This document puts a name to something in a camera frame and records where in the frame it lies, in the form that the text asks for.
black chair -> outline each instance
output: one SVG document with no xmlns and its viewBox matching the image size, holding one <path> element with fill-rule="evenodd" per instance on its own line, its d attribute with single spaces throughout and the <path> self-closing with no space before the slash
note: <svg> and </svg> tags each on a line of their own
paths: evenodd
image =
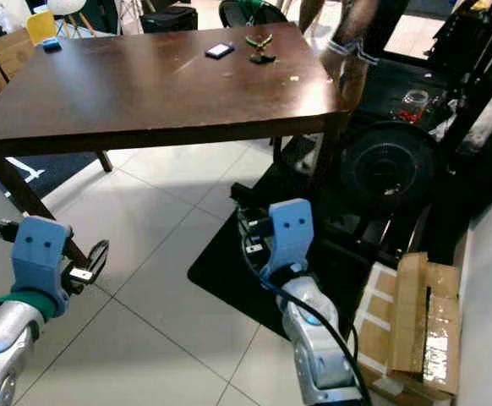
<svg viewBox="0 0 492 406">
<path fill-rule="evenodd" d="M 286 23 L 287 18 L 276 6 L 264 1 L 223 0 L 220 19 L 224 27 L 240 27 L 270 23 Z"/>
</svg>

white tile floor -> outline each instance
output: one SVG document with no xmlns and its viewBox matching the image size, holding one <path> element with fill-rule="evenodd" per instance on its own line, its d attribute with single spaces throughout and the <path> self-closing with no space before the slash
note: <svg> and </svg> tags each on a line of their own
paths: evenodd
<svg viewBox="0 0 492 406">
<path fill-rule="evenodd" d="M 194 0 L 200 29 L 220 26 L 217 4 Z M 314 47 L 339 11 L 325 6 Z M 439 26 L 404 17 L 389 48 L 419 55 Z M 231 183 L 252 185 L 271 164 L 267 144 L 112 151 L 113 173 L 93 162 L 44 199 L 83 249 L 106 238 L 111 254 L 98 286 L 48 326 L 19 405 L 301 404 L 289 343 L 186 276 L 233 209 Z"/>
</svg>

wooden table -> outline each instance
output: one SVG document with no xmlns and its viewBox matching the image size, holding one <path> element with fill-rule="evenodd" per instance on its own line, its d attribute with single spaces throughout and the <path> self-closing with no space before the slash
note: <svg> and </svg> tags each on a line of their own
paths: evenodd
<svg viewBox="0 0 492 406">
<path fill-rule="evenodd" d="M 277 61 L 249 62 L 254 49 L 245 36 L 270 33 L 266 51 Z M 232 42 L 236 51 L 206 58 L 218 42 Z M 61 43 L 59 52 L 37 49 L 0 94 L 0 181 L 31 215 L 53 218 L 6 156 L 323 132 L 319 179 L 347 119 L 295 24 Z"/>
</svg>

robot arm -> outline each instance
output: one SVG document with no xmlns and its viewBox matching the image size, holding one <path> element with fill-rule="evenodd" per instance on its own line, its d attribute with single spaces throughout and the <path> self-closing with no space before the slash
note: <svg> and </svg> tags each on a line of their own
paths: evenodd
<svg viewBox="0 0 492 406">
<path fill-rule="evenodd" d="M 304 404 L 370 404 L 360 371 L 338 331 L 336 307 L 312 277 L 303 276 L 314 238 L 310 204 L 303 199 L 285 201 L 271 205 L 268 217 L 260 216 L 259 209 L 239 207 L 244 259 L 262 285 L 278 295 Z M 282 270 L 287 282 L 278 288 L 270 280 L 281 280 Z"/>
<path fill-rule="evenodd" d="M 70 228 L 27 217 L 7 230 L 2 236 L 14 241 L 15 284 L 0 298 L 0 406 L 13 402 L 16 380 L 45 323 L 64 314 L 70 297 L 97 279 L 109 249 L 108 241 L 101 241 L 90 252 L 88 267 L 79 269 L 64 256 Z"/>
</svg>

wooden crate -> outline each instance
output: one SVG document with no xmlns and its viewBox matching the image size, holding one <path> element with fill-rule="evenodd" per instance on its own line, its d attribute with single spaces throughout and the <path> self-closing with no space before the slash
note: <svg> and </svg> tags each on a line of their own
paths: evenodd
<svg viewBox="0 0 492 406">
<path fill-rule="evenodd" d="M 28 62 L 33 53 L 34 46 L 26 30 L 0 36 L 0 66 L 10 79 Z M 0 73 L 0 91 L 6 84 Z"/>
</svg>

